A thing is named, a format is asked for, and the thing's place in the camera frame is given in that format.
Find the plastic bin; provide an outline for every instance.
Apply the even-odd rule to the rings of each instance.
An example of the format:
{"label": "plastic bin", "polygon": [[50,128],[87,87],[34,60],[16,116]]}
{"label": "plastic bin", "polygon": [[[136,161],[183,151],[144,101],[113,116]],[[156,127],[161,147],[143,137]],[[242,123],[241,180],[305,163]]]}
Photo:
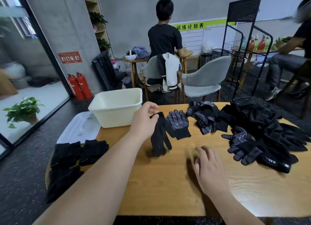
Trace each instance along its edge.
{"label": "plastic bin", "polygon": [[95,114],[103,128],[113,128],[130,125],[134,112],[141,105],[142,90],[129,88],[98,93],[89,111]]}

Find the black t-shirt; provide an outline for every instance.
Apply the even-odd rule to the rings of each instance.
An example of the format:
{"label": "black t-shirt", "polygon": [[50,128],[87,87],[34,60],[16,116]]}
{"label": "black t-shirt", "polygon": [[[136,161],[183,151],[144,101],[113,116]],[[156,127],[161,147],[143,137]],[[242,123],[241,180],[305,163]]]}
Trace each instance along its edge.
{"label": "black t-shirt", "polygon": [[183,48],[179,30],[168,24],[156,24],[149,29],[148,37],[151,48],[150,58],[167,52],[174,54],[174,47]]}
{"label": "black t-shirt", "polygon": [[305,38],[302,47],[305,50],[305,57],[311,59],[311,19],[301,24],[294,37]]}

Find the metal rack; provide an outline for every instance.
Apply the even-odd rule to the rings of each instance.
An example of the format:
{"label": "metal rack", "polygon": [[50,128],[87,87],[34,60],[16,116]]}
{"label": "metal rack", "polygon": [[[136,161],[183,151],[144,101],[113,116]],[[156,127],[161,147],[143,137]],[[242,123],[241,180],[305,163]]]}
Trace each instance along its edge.
{"label": "metal rack", "polygon": [[[254,93],[255,93],[255,90],[257,88],[260,76],[261,76],[262,71],[263,71],[263,67],[265,65],[267,56],[270,52],[270,49],[271,49],[271,46],[273,43],[273,37],[270,34],[268,34],[266,31],[260,29],[259,27],[255,26],[255,21],[256,21],[258,10],[259,10],[260,1],[261,0],[239,0],[239,1],[231,2],[229,4],[227,23],[226,23],[226,27],[225,27],[225,34],[224,34],[224,40],[223,40],[223,44],[222,44],[222,54],[221,55],[223,56],[224,55],[223,53],[229,53],[232,56],[232,61],[231,61],[231,65],[229,68],[231,73],[228,72],[228,74],[227,74],[227,77],[229,78],[230,81],[226,82],[226,83],[222,83],[221,85],[222,85],[222,91],[225,94],[227,94],[228,96],[231,96],[229,93],[227,93],[228,88],[229,88],[229,90],[233,91],[232,101],[238,100],[238,99],[251,98],[254,96]],[[252,23],[247,41],[243,42],[243,38],[244,38],[243,33],[240,30],[230,26],[228,24],[229,22]],[[227,33],[228,28],[233,29],[236,32],[238,32],[241,35],[241,39],[236,40],[236,41],[232,41],[232,42],[225,42],[226,33]],[[254,50],[249,51],[248,50],[249,42],[251,40],[251,36],[252,36],[254,29],[262,32],[263,34],[265,34],[267,36],[270,36],[270,38],[271,38],[269,46],[266,47],[262,51],[254,51]],[[245,59],[250,60],[253,55],[264,56],[264,61],[262,63],[262,66],[260,68],[258,75],[253,75],[253,74],[247,72],[247,70],[244,70]],[[246,75],[251,75],[252,77],[256,78],[254,88],[250,94],[247,93],[246,91],[244,91],[242,89],[242,86],[240,85],[242,73],[243,73],[242,80],[244,80]],[[241,92],[243,97],[236,98],[238,91]]]}

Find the red fire extinguisher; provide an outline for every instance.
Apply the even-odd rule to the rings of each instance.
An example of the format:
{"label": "red fire extinguisher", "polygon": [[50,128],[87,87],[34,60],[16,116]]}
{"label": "red fire extinguisher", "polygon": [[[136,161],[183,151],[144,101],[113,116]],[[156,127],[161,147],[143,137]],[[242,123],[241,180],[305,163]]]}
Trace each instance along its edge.
{"label": "red fire extinguisher", "polygon": [[82,91],[84,97],[87,99],[93,97],[85,77],[82,74],[77,73],[77,80],[78,80],[78,83],[80,85],[80,88],[81,88],[81,91]]}
{"label": "red fire extinguisher", "polygon": [[77,78],[71,74],[68,74],[68,82],[70,83],[76,98],[80,101],[84,99],[84,95],[82,91],[80,90],[79,83],[77,81]]}

